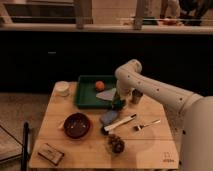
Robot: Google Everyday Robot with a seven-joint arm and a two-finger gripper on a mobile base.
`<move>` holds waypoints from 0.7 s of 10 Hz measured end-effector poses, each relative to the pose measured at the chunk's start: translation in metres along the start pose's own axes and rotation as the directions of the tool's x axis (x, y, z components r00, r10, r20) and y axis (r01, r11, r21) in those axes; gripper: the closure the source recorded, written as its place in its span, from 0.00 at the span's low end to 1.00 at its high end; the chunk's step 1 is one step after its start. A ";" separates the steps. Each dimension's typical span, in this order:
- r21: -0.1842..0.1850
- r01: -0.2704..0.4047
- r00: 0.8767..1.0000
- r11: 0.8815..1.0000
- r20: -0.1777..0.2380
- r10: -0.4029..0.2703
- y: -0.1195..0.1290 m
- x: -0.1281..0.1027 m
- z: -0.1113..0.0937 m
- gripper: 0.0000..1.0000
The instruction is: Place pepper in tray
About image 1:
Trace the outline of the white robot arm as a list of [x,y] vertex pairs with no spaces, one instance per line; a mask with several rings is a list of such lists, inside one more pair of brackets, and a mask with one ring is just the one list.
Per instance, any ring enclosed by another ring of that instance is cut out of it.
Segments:
[[141,74],[132,59],[115,70],[116,89],[125,98],[132,89],[184,115],[179,171],[213,171],[213,96],[169,85]]

